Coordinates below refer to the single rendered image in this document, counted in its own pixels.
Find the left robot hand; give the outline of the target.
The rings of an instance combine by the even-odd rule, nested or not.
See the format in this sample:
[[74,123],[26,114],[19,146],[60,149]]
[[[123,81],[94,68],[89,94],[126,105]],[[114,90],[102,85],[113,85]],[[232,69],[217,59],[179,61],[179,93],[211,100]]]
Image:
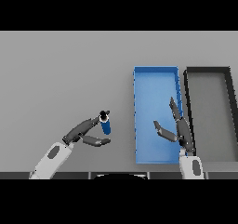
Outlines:
[[86,133],[99,123],[99,116],[94,119],[84,120],[81,124],[73,128],[62,140],[66,145],[70,145],[72,142],[77,142],[81,139],[85,144],[100,147],[111,142],[109,138],[93,138],[88,136]]

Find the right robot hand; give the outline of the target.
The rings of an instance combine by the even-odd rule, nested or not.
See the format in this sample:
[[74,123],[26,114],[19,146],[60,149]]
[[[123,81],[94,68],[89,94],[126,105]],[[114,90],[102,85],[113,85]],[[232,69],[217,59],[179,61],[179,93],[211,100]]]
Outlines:
[[194,155],[195,147],[192,141],[192,132],[186,119],[180,115],[179,108],[173,98],[170,98],[169,107],[176,123],[177,133],[173,133],[161,127],[161,125],[156,120],[154,120],[153,124],[157,134],[160,137],[169,140],[170,142],[178,142],[180,147],[183,148],[187,154]]

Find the blue pipe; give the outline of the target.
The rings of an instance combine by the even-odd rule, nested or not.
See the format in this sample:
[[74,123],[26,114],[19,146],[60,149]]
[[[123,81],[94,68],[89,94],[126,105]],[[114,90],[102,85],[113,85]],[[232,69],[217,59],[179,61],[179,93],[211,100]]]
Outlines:
[[102,127],[103,133],[109,135],[111,133],[110,119],[105,111],[99,113],[99,122]]

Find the blue bin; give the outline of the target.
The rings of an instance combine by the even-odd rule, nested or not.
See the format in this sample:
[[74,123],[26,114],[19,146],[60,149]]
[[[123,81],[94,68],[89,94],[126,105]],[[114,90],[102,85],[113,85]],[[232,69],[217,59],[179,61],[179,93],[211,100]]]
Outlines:
[[177,133],[169,102],[173,98],[179,114],[183,115],[179,68],[135,66],[133,76],[136,163],[177,165],[179,143],[159,137],[153,122],[157,121],[162,128]]

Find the dark grey bin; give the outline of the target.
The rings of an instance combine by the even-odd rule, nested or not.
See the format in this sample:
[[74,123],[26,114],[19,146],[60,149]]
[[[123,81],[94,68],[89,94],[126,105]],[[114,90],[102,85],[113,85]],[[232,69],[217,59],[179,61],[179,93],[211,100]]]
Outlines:
[[230,67],[183,73],[196,154],[205,162],[238,162],[238,107]]

